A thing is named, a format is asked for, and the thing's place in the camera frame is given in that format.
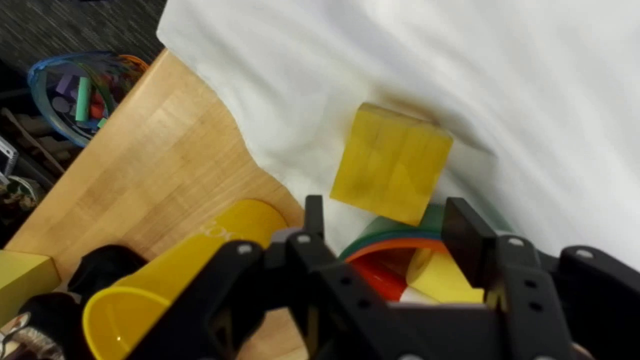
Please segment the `yellow cup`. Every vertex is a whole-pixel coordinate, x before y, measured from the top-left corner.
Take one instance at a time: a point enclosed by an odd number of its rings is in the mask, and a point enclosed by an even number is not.
[[[125,357],[221,243],[241,237],[265,247],[284,225],[280,212],[259,200],[232,204],[201,231],[88,299],[81,328],[89,350],[98,360]]]

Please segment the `metal frame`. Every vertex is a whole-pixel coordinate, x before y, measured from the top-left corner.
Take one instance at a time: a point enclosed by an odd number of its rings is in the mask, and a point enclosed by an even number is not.
[[[573,245],[556,259],[496,236],[462,197],[443,216],[447,249],[485,305],[394,305],[324,243],[321,197],[305,225],[267,249],[226,243],[129,357],[234,357],[263,311],[289,308],[310,357],[619,360],[640,357],[640,274]]]

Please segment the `wooden surface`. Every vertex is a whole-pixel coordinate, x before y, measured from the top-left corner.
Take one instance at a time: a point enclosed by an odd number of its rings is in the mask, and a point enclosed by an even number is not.
[[[51,255],[68,280],[102,243],[152,257],[237,197],[302,220],[286,187],[252,161],[224,104],[161,53],[5,247]],[[241,357],[304,357],[287,311],[267,318]]]

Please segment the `white fabric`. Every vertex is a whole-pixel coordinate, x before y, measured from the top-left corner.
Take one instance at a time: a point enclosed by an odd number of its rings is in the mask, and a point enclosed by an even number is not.
[[[435,200],[537,245],[640,264],[640,1],[170,0],[159,39],[300,200],[327,194],[359,101],[456,136]],[[370,217],[329,202],[333,249]]]

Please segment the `screw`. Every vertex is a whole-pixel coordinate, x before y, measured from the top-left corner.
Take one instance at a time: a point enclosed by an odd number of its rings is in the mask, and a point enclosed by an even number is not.
[[[510,237],[507,243],[511,245],[523,245],[523,242],[519,237]]]
[[[586,259],[591,259],[591,257],[593,257],[593,252],[580,247],[580,249],[576,249],[576,255],[586,257]]]
[[[421,360],[421,356],[416,356],[416,354],[403,354],[403,356],[400,356],[398,360]]]
[[[237,245],[237,253],[249,253],[249,252],[252,252],[252,245],[248,243]]]
[[[312,242],[312,236],[307,236],[307,234],[297,234],[297,243],[310,243]]]

